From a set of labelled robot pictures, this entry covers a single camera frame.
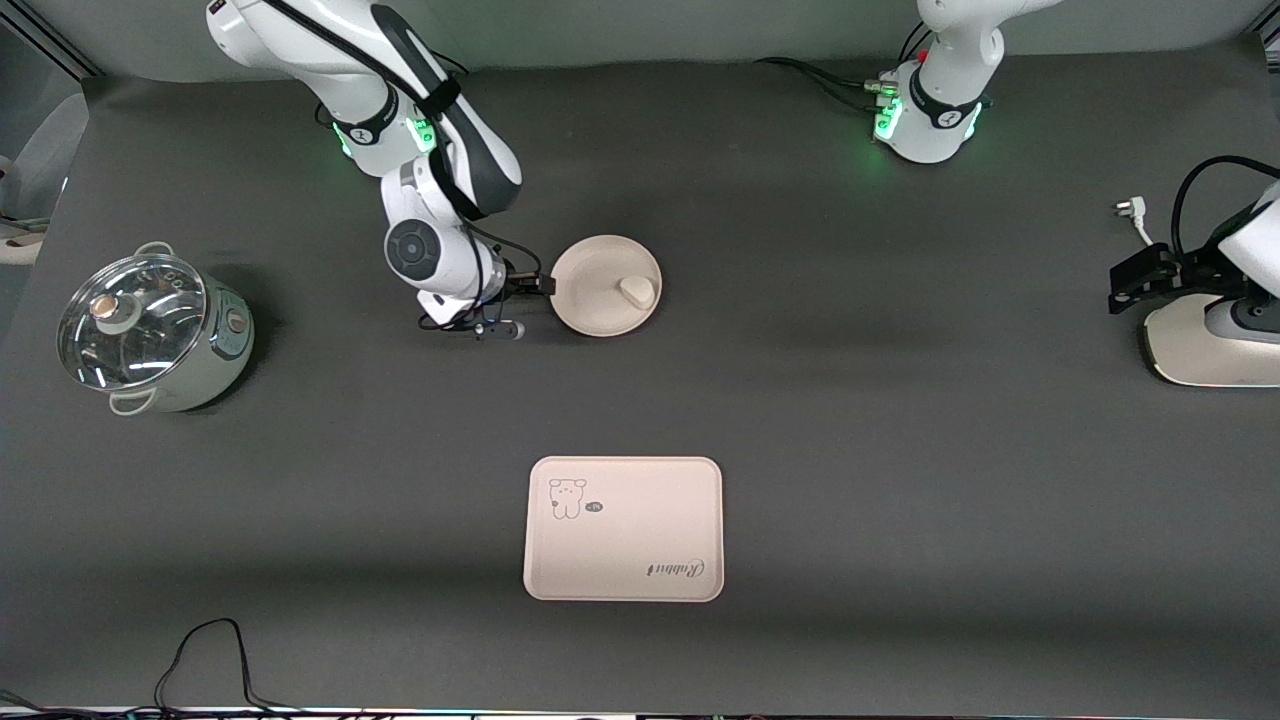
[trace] gray wall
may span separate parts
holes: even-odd
[[[253,77],[209,41],[204,0],[29,0],[110,72]],[[918,20],[911,0],[384,0],[436,50],[474,67],[884,58]],[[1268,0],[1066,0],[1007,26],[1019,54],[1190,47],[1240,32]]]

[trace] dark gray mat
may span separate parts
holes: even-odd
[[[520,343],[419,332],[376,182],[301,85],[90,91],[4,352],[12,689],[143,702],[227,614],[259,689],[302,705],[1280,714],[1280,396],[1161,384],[1105,302],[1138,247],[1112,202],[1146,193],[1164,233],[1197,161],[1280,158],[1256,40],[1012,59],[940,168],[773,67],[467,78],[526,173],[488,228],[663,263],[658,315],[608,342],[536,305],[507,309]],[[1262,187],[1206,179],[1188,237]],[[243,292],[260,352],[221,404],[123,421],[51,338],[145,240]],[[723,596],[526,596],[552,454],[718,460]],[[172,700],[238,703],[229,638],[191,650]]]

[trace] bear illustration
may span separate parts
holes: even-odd
[[[572,520],[582,511],[582,488],[586,480],[550,480],[552,515],[557,520]]]

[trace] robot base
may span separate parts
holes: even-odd
[[[1216,295],[1188,295],[1147,316],[1148,360],[1166,380],[1190,387],[1280,387],[1280,345],[1228,340],[1204,327]]]
[[[888,145],[895,152],[913,163],[933,165],[950,160],[960,151],[960,146],[973,137],[978,115],[982,114],[982,105],[978,105],[978,109],[968,117],[955,113],[956,126],[952,128],[938,129],[933,127],[928,113],[916,106],[915,101],[911,100],[911,94],[906,91],[911,74],[919,67],[918,61],[910,60],[896,70],[881,73],[882,81],[897,82],[900,94],[884,113],[877,115],[872,137]]]

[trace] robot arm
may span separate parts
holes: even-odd
[[[1225,220],[1210,240],[1193,251],[1181,247],[1181,208],[1192,182],[1207,168],[1231,163],[1280,179],[1280,168],[1236,156],[1201,163],[1183,182],[1174,206],[1172,246],[1152,243],[1111,270],[1112,314],[1148,299],[1179,304],[1208,299],[1201,319],[1210,336],[1222,340],[1280,345],[1280,182],[1275,182],[1239,213]],[[1185,338],[1204,338],[1185,332]]]
[[[435,124],[448,154],[438,182],[466,215],[515,201],[522,181],[516,156],[466,97],[433,106],[438,91],[448,97],[457,86],[396,10],[371,0],[214,0],[205,17],[237,63],[306,83],[361,170],[381,177],[429,152]]]
[[[347,154],[381,178],[387,261],[436,328],[508,290],[507,265],[466,220],[511,206],[520,164],[398,13],[371,0],[214,0],[206,20],[237,63],[310,87]]]
[[[900,97],[884,108],[874,137],[914,163],[950,159],[973,136],[982,92],[1005,59],[1000,26],[1062,0],[916,0],[937,37],[922,64],[909,59],[883,73]]]

